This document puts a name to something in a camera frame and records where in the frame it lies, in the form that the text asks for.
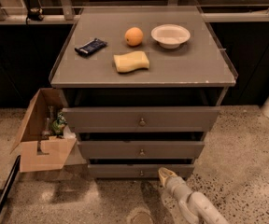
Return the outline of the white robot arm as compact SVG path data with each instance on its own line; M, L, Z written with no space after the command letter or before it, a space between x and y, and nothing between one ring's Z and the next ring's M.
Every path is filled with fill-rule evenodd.
M222 109L189 180L159 174L191 224L269 224L269 97Z

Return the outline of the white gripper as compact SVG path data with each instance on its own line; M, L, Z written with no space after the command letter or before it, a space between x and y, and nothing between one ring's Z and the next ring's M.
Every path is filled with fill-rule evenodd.
M187 199L190 194L190 188L184 179L165 167L158 170L158 175L162 185L167 189L168 193L175 199Z

